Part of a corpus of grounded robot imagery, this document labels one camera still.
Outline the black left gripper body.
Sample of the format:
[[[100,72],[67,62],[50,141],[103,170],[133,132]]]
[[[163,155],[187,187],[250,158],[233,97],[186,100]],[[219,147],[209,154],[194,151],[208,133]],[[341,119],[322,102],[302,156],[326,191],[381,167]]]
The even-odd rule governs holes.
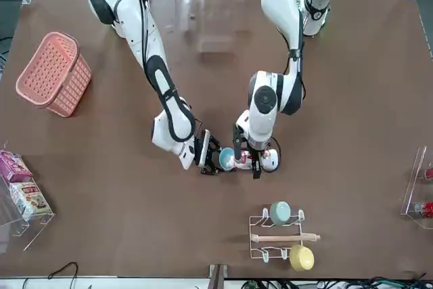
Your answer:
[[[262,158],[263,151],[255,150],[250,144],[247,144],[243,149],[243,157],[249,160],[260,160]]]

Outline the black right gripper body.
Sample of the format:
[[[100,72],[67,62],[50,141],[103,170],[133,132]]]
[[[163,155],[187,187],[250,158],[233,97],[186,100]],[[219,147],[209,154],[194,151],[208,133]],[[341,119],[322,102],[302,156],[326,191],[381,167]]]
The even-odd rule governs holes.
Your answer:
[[[200,152],[200,167],[212,167],[213,154],[217,150],[217,140],[210,133],[202,133],[202,148]]]

